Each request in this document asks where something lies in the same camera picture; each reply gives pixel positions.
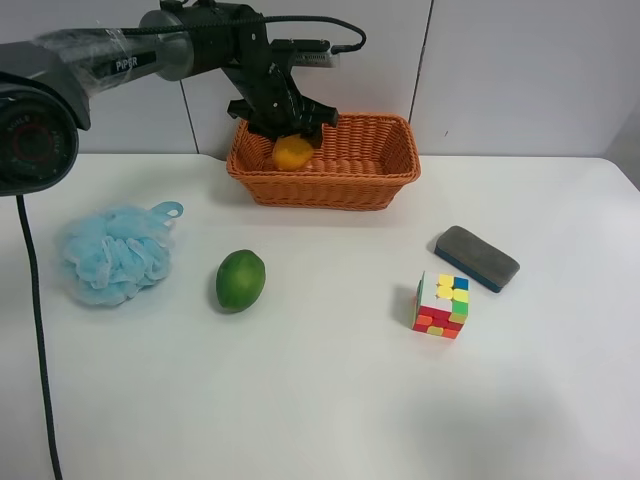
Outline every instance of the lime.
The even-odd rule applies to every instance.
[[[251,250],[234,252],[224,259],[216,276],[220,306],[231,312],[246,310],[264,288],[264,262]]]

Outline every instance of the black cable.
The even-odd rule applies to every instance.
[[[40,280],[38,277],[38,259],[36,249],[33,246],[33,237],[29,228],[27,209],[24,205],[24,197],[16,197],[18,203],[18,216],[24,235],[24,243],[29,256],[29,267],[31,268],[31,296],[33,299],[33,318],[36,324],[36,341],[38,343],[38,362],[40,368],[40,384],[42,385],[42,401],[44,403],[44,418],[47,426],[47,440],[49,442],[49,456],[53,468],[55,480],[62,479],[60,469],[60,459],[58,458],[58,447],[56,446],[55,425],[53,423],[53,407],[51,406],[51,390],[49,389],[49,373],[47,371],[47,354],[44,346],[44,327],[42,326],[42,310],[40,308]]]
[[[167,33],[188,32],[192,30],[202,30],[207,28],[224,28],[224,27],[242,27],[245,25],[261,24],[261,23],[285,23],[285,22],[318,22],[331,23],[340,27],[356,32],[360,35],[360,42],[354,45],[334,45],[331,47],[331,53],[347,53],[360,50],[367,42],[367,34],[359,27],[352,25],[344,20],[333,17],[315,16],[315,15],[280,15],[275,17],[254,17],[239,18],[237,20],[226,20],[218,23],[203,23],[201,25],[173,25],[169,27],[144,27],[144,28],[122,28],[120,31],[123,35],[164,35]]]

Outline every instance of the bath sponge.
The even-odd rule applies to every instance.
[[[177,202],[151,210],[126,206],[66,226],[56,239],[59,272],[71,295],[87,305],[119,305],[169,275],[169,221]]]

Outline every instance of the woven basket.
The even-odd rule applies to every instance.
[[[382,210],[420,176],[418,150],[405,119],[386,114],[345,114],[324,127],[324,142],[307,166],[279,172],[273,142],[242,122],[227,159],[229,174],[260,205]]]

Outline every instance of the rubik's cube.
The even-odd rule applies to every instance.
[[[469,280],[453,275],[422,274],[413,330],[454,339],[468,314]]]

